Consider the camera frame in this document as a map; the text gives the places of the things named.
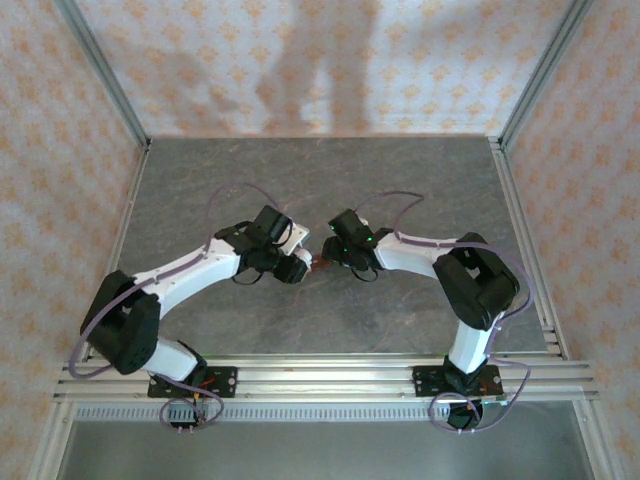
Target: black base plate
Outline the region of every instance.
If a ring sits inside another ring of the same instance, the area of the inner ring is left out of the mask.
[[[221,398],[234,398],[238,385],[238,368],[207,367],[202,382],[206,382],[206,385],[199,388],[215,393]],[[192,398],[193,392],[154,378],[149,382],[147,396],[149,398]]]
[[[439,393],[452,392],[454,389],[444,378],[445,368],[441,365],[413,367],[413,386],[416,397],[435,397]],[[465,392],[467,396],[487,397],[503,395],[500,371],[495,365],[485,365],[478,377]]]

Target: floral wallpaper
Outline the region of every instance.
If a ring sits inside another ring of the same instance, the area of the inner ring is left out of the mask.
[[[0,8],[0,478],[26,478],[139,150],[50,0]]]
[[[498,135],[570,0],[79,4],[151,136]]]
[[[511,152],[575,358],[640,478],[640,15],[594,2]]]

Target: gray surface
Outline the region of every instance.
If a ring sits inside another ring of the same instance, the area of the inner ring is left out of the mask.
[[[157,423],[76,422],[59,478],[593,477],[571,403],[556,402],[518,404],[494,429],[462,437],[415,422],[220,423],[181,437]]]
[[[149,270],[204,243],[209,194],[234,180],[261,185],[285,213],[311,229],[321,251],[326,222],[381,190],[423,192],[427,203],[403,221],[408,234],[459,237],[468,231],[517,252],[500,181],[484,138],[225,139],[153,143],[120,260]],[[372,227],[391,226],[406,198],[363,210]],[[218,202],[217,228],[251,220],[265,201],[236,189]],[[216,284],[169,313],[162,333],[203,354],[448,351],[457,319],[431,279],[383,272],[364,284],[346,269],[283,285],[270,276],[251,287]],[[501,351],[544,351],[533,309],[503,330]]]

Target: wall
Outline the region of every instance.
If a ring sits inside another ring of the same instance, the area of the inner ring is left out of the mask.
[[[79,2],[152,136],[497,135],[570,0]]]
[[[0,478],[26,476],[139,151],[50,0],[0,9]]]
[[[511,153],[575,358],[597,380],[629,478],[640,474],[640,16],[594,2]]]

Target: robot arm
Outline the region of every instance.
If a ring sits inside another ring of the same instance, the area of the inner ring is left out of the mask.
[[[492,252],[475,248],[441,248],[421,244],[486,243],[476,233],[460,239],[430,240],[391,229],[373,232],[353,210],[329,222],[336,236],[325,241],[325,260],[355,271],[405,270],[437,279],[459,318],[458,331],[445,357],[447,381],[465,393],[486,364],[486,346],[494,324],[502,318],[519,291],[518,281]]]
[[[271,273],[283,283],[299,283],[310,269],[311,254],[301,248],[309,231],[265,206],[253,222],[220,230],[207,245],[148,272],[109,274],[81,327],[128,288],[133,295],[111,310],[88,337],[123,375],[139,369],[196,386],[206,361],[182,342],[158,336],[160,320],[176,305],[221,280],[247,269]]]

